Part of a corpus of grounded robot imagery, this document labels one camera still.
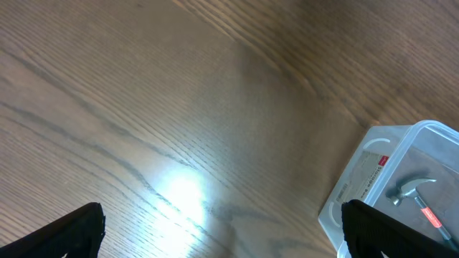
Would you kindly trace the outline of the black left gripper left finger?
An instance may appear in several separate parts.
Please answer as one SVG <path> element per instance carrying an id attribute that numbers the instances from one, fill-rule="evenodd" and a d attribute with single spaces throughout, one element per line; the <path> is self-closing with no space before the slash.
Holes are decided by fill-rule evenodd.
<path id="1" fill-rule="evenodd" d="M 1 248 L 2 257 L 96 258 L 105 237 L 101 204 L 90 202 Z"/>

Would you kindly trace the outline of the small black claw hammer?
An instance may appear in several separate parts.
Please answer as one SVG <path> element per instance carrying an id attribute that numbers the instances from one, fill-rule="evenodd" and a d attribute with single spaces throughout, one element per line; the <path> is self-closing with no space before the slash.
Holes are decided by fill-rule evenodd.
<path id="1" fill-rule="evenodd" d="M 394 206 L 400 206 L 402 201 L 405 199 L 413 199 L 427 220 L 440 232 L 445 244 L 455 252 L 458 252 L 458 243 L 454 240 L 451 233 L 442 224 L 417 190 L 417 187 L 421 184 L 434 183 L 436 181 L 437 180 L 433 178 L 414 178 L 412 180 L 405 181 L 401 186 L 396 187 L 394 191 L 388 192 L 387 199 Z"/>

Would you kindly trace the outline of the clear plastic container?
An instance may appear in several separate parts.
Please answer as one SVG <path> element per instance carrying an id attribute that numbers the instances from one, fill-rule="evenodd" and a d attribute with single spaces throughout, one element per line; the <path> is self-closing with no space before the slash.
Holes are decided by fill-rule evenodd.
<path id="1" fill-rule="evenodd" d="M 337 251 L 349 257 L 341 205 L 352 199 L 445 244 L 413 199 L 394 206 L 388 192 L 414 178 L 433 178 L 417 187 L 427 205 L 458 243 L 458 132 L 435 120 L 369 129 L 337 181 L 318 220 Z"/>

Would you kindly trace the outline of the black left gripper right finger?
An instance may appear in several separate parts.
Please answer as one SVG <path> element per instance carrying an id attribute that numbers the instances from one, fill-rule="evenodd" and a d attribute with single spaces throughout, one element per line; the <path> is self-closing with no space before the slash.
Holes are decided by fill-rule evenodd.
<path id="1" fill-rule="evenodd" d="M 344 241 L 358 258 L 458 258 L 441 244 L 360 200 L 341 205 Z"/>

